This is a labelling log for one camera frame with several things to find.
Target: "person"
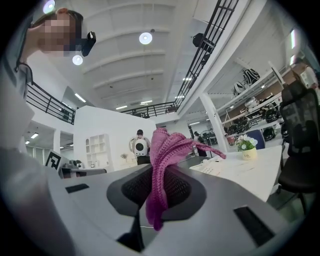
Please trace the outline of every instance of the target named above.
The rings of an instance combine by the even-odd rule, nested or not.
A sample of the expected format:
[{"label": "person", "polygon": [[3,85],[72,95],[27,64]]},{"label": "person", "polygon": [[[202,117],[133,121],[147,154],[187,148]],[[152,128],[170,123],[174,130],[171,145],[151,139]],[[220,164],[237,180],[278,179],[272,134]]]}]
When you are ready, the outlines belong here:
[{"label": "person", "polygon": [[144,131],[139,129],[137,132],[136,132],[136,138],[133,140],[132,144],[135,145],[136,144],[136,141],[138,139],[142,139],[142,140],[145,140],[147,146],[148,146],[148,154],[147,155],[142,155],[142,156],[137,156],[136,157],[136,161],[138,163],[138,165],[142,165],[142,164],[150,164],[150,156],[149,156],[149,152],[150,152],[150,146],[151,146],[151,143],[150,143],[150,140],[147,138],[147,137],[144,137]]},{"label": "person", "polygon": [[[11,91],[8,87],[15,88],[22,98],[27,99],[28,85],[34,83],[27,61],[33,53],[66,55],[79,50],[83,19],[80,13],[67,8],[47,13],[34,23],[32,16],[24,19],[0,59],[0,100],[7,98],[8,90]],[[24,153],[27,151],[23,137],[18,149]]]},{"label": "person", "polygon": [[[194,132],[194,141],[196,142],[200,142],[200,143],[205,143],[205,140],[199,135],[199,133],[197,131]],[[199,157],[206,157],[207,153],[206,151],[203,151],[201,149],[198,148],[198,153],[199,153]]]},{"label": "person", "polygon": [[317,95],[319,104],[320,104],[320,89],[319,89],[319,81],[317,79],[317,75],[312,67],[306,64],[301,58],[297,57],[294,60],[295,65],[299,65],[302,69],[302,73],[300,74],[300,81],[304,83],[306,88],[312,88],[315,90]]}]

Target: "black railing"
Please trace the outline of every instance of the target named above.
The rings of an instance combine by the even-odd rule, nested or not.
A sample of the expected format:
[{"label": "black railing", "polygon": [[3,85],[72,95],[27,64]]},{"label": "black railing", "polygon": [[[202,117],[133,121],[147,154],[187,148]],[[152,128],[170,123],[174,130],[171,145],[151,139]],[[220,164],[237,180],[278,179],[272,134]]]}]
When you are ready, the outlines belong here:
[{"label": "black railing", "polygon": [[26,102],[69,124],[75,123],[76,111],[51,96],[36,83],[28,85]]},{"label": "black railing", "polygon": [[140,118],[150,118],[156,117],[159,115],[169,114],[177,111],[177,105],[174,101],[154,104],[154,105],[146,105],[142,107],[138,107],[135,109],[125,110],[121,113],[129,114],[132,116],[140,117]]},{"label": "black railing", "polygon": [[200,72],[207,63],[210,55],[213,53],[221,35],[235,11],[239,0],[218,0],[213,14],[203,33],[199,47],[194,55],[191,65],[182,82],[182,86],[175,99],[177,108],[185,100],[188,92],[197,80]]}]

